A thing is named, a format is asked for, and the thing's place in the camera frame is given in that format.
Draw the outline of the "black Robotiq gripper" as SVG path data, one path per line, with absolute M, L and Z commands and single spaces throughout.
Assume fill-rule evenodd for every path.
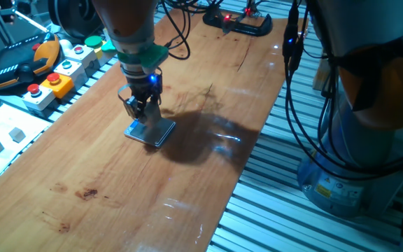
M 138 120 L 143 115 L 138 100 L 145 102 L 150 98 L 149 115 L 160 118 L 162 74 L 152 73 L 143 78 L 128 78 L 127 82 L 133 95 L 123 102 L 127 114 L 134 120 Z

